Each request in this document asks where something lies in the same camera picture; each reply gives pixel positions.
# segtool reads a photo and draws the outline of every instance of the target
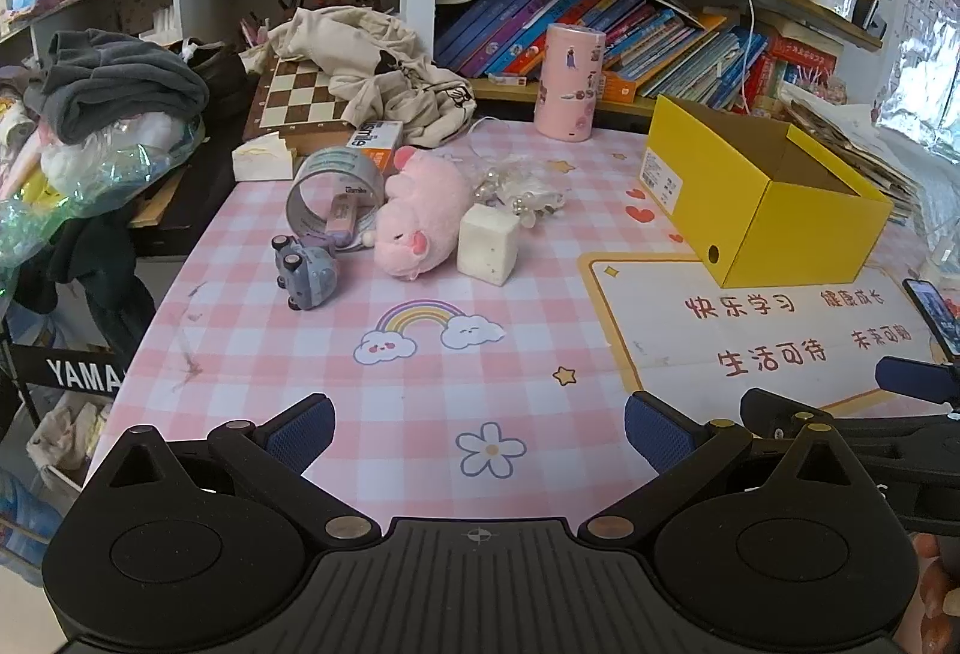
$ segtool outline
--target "tablecloth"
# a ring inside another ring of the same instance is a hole
[[[638,190],[644,143],[613,130],[563,143],[484,122],[440,152],[526,154],[566,192],[560,213],[523,232],[506,285],[463,277],[453,261],[401,282],[355,253],[335,299],[310,312],[287,306],[270,247],[288,232],[290,184],[237,186],[158,309],[97,461],[133,424],[196,439],[323,392],[336,434],[305,476],[381,525],[560,515],[576,527],[654,475],[624,438],[627,393],[577,268],[589,251],[690,253]],[[875,259],[906,277],[924,254],[891,226]]]

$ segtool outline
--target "phone screen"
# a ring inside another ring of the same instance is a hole
[[[915,304],[944,350],[954,357],[960,356],[960,325],[933,283],[925,280],[904,280],[904,287],[913,296]]]

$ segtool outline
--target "wooden chessboard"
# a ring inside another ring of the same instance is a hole
[[[349,136],[353,126],[340,119],[347,102],[330,95],[329,82],[313,61],[281,61],[273,56],[253,97],[244,140],[271,131],[298,140],[299,135]]]

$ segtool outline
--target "plush pig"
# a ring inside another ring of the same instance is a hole
[[[400,174],[387,180],[387,203],[376,214],[373,260],[388,275],[416,280],[443,264],[457,247],[460,221],[473,192],[456,164],[403,147]]]

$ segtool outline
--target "gray clothing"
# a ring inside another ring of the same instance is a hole
[[[169,50],[99,29],[57,32],[23,101],[68,145],[123,118],[165,112],[190,120],[206,108],[203,80]]]

